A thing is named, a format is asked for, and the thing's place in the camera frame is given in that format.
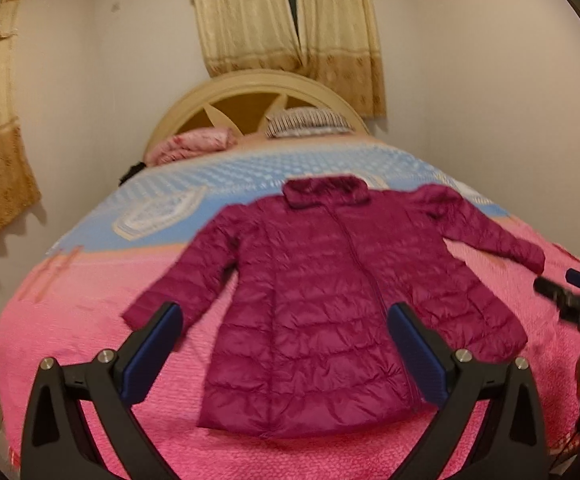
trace bed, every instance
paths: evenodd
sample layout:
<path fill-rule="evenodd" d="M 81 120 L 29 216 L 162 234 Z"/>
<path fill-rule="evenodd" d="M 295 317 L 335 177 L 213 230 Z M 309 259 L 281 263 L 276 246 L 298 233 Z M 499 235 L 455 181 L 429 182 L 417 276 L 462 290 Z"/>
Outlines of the bed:
<path fill-rule="evenodd" d="M 267 139 L 265 115 L 297 106 L 332 108 L 355 134 L 311 139 Z M 116 348 L 129 329 L 120 314 L 185 249 L 224 205 L 279 192 L 288 177 L 352 173 L 376 189 L 411 190 L 436 182 L 454 187 L 518 237 L 539 244 L 545 275 L 564 281 L 580 260 L 544 240 L 529 225 L 465 184 L 409 153 L 371 137 L 340 97 L 314 81 L 283 72 L 244 71 L 196 88 L 163 117 L 146 150 L 197 126 L 230 126 L 240 137 L 226 152 L 150 168 L 130 179 L 48 252 L 0 317 L 0 401 L 10 455 L 18 462 L 26 404 L 36 367 L 45 356 L 61 364 L 92 359 Z M 508 260 L 447 242 L 521 320 L 529 342 L 523 351 L 542 399 L 548 444 L 567 438 L 578 414 L 574 364 L 580 334 L 558 323 L 553 306 L 535 296 L 534 275 Z M 182 479 L 385 479 L 407 456 L 434 415 L 362 433 L 298 440 L 257 440 L 196 427 L 203 378 L 215 333 L 230 303 L 233 276 L 180 352 L 173 353 L 148 399 L 133 408 L 159 451 Z M 123 468 L 94 415 L 86 415 L 109 468 Z M 445 472 L 467 457 L 485 406 L 474 412 Z"/>

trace black clamp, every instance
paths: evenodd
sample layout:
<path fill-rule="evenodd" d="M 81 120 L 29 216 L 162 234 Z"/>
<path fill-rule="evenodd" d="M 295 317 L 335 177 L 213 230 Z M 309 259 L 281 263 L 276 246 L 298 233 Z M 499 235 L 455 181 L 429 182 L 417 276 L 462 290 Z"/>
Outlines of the black clamp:
<path fill-rule="evenodd" d="M 178 305 L 164 304 L 118 351 L 89 363 L 41 361 L 32 387 L 21 451 L 21 480 L 121 480 L 99 454 L 81 409 L 93 402 L 110 443 L 133 479 L 179 480 L 134 418 L 183 328 Z"/>
<path fill-rule="evenodd" d="M 454 480 L 547 480 L 543 416 L 530 365 L 485 364 L 470 351 L 452 351 L 403 303 L 388 312 L 388 328 L 423 397 L 439 412 L 390 480 L 436 480 L 470 420 L 489 400 L 470 455 Z"/>

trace blue gripper pad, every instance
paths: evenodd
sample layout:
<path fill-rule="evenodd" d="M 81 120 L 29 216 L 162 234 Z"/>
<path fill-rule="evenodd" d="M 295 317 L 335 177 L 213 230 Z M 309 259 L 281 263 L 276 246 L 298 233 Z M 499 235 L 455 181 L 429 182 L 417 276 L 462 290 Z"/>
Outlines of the blue gripper pad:
<path fill-rule="evenodd" d="M 122 365 L 119 396 L 126 406 L 144 402 L 182 329 L 181 307 L 164 304 L 147 326 L 134 332 L 119 349 Z"/>
<path fill-rule="evenodd" d="M 404 303 L 388 310 L 388 330 L 407 371 L 423 398 L 441 409 L 447 402 L 455 376 L 451 349 L 433 330 L 428 330 Z"/>

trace jacket collar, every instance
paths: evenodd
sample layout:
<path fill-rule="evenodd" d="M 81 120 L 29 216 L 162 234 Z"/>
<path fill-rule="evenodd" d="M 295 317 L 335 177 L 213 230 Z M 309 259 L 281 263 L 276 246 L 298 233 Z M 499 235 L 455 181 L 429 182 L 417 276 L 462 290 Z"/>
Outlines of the jacket collar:
<path fill-rule="evenodd" d="M 314 205 L 354 205 L 370 199 L 365 181 L 352 175 L 288 180 L 283 195 L 290 207 Z"/>

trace jacket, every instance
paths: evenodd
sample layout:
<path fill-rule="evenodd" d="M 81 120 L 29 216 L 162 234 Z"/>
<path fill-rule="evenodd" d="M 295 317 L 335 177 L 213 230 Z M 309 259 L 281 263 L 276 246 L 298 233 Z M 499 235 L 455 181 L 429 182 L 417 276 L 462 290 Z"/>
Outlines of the jacket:
<path fill-rule="evenodd" d="M 449 187 L 291 180 L 282 195 L 222 209 L 123 317 L 138 329 L 175 301 L 185 331 L 236 266 L 199 426 L 295 438 L 394 422 L 422 401 L 388 333 L 392 304 L 406 302 L 451 348 L 486 362 L 511 359 L 527 342 L 519 320 L 444 238 L 543 271 L 540 247 Z"/>

